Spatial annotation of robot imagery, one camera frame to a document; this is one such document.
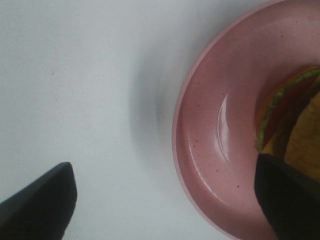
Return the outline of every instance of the pink ceramic bowl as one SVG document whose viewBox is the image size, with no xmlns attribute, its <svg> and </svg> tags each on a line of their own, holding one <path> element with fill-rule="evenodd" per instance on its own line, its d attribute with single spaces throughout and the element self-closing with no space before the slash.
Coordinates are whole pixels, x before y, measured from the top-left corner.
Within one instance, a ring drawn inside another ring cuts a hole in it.
<svg viewBox="0 0 320 240">
<path fill-rule="evenodd" d="M 254 192 L 256 109 L 279 81 L 320 64 L 319 26 L 319 0 L 269 1 L 221 32 L 182 86 L 177 173 L 198 211 L 234 239 L 277 239 Z"/>
</svg>

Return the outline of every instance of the white table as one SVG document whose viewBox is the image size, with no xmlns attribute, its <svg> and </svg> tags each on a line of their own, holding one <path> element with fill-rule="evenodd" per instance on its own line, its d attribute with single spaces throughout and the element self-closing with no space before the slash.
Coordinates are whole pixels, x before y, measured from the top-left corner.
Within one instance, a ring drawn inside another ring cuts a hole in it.
<svg viewBox="0 0 320 240">
<path fill-rule="evenodd" d="M 0 201 L 70 161 L 64 240 L 229 239 L 183 192 L 172 120 L 204 47 L 264 1 L 1 1 Z"/>
</svg>

